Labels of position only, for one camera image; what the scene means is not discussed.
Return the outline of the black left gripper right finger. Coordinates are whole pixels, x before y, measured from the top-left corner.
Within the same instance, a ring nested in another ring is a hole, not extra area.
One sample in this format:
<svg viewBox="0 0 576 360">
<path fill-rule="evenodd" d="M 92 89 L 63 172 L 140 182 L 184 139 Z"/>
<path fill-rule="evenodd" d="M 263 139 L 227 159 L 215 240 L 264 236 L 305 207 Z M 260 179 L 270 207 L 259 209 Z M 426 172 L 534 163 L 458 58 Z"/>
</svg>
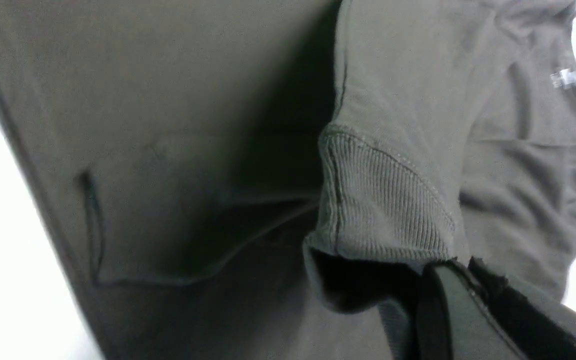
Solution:
<svg viewBox="0 0 576 360">
<path fill-rule="evenodd" d="M 576 312 L 482 259 L 471 258 L 468 270 L 483 286 L 489 312 L 529 360 L 576 360 Z"/>
</svg>

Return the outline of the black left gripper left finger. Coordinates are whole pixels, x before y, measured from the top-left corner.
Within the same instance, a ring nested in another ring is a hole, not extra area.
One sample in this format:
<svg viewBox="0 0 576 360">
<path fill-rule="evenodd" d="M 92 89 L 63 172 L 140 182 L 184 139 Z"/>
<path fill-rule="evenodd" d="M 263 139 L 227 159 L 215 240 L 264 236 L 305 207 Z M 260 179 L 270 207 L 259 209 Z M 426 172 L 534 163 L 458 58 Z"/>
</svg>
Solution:
<svg viewBox="0 0 576 360">
<path fill-rule="evenodd" d="M 428 264 L 419 284 L 416 336 L 421 360 L 525 360 L 463 266 Z"/>
</svg>

